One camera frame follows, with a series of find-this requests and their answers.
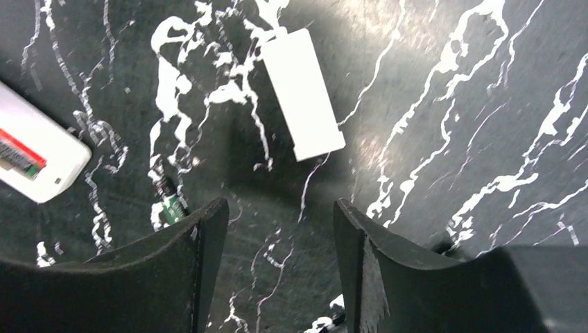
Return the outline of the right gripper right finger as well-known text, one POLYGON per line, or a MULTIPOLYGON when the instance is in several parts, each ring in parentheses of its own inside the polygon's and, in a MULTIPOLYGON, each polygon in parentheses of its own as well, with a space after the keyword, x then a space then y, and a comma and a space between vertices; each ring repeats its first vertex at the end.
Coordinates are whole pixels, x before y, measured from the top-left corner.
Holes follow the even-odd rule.
POLYGON ((587 248, 506 246, 466 262, 333 208, 350 332, 586 332, 587 248))

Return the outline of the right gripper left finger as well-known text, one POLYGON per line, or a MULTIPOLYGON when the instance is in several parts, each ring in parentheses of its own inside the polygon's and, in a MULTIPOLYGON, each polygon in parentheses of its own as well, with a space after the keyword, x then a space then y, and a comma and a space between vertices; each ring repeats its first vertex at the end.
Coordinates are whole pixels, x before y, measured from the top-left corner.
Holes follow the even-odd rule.
POLYGON ((1 331, 204 332, 228 219, 217 198, 83 263, 2 260, 1 331))

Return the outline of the white remote control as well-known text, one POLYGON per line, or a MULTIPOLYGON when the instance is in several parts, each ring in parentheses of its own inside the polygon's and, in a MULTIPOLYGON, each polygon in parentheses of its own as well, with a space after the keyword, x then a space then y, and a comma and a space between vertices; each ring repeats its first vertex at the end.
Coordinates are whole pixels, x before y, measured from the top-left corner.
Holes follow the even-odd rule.
POLYGON ((4 83, 1 129, 46 159, 35 179, 1 167, 1 181, 36 203, 46 203, 70 188, 92 157, 87 145, 4 83))

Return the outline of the white battery cover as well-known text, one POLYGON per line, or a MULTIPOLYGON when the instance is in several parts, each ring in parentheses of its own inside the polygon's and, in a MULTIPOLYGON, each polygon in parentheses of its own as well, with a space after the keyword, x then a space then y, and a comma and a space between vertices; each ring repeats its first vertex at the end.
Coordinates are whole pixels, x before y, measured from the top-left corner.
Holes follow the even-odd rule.
POLYGON ((261 56, 302 161, 345 147, 311 35, 306 28, 261 46, 261 56))

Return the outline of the brown black battery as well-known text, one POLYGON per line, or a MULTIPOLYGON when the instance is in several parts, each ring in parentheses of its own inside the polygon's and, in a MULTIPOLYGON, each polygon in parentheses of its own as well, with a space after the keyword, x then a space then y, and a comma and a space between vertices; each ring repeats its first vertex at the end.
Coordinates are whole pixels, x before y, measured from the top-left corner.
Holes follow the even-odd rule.
POLYGON ((15 145, 1 141, 1 167, 15 171, 26 178, 35 179, 42 166, 15 145))

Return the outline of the red battery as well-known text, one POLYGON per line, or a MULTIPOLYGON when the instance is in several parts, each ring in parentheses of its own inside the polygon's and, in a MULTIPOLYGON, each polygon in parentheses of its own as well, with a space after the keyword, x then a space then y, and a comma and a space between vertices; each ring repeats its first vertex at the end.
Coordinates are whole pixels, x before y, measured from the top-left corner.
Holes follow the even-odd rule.
POLYGON ((46 166, 46 159, 35 153, 33 150, 3 129, 1 129, 1 141, 5 144, 8 144, 11 148, 14 148, 20 155, 26 157, 39 168, 43 169, 46 166))

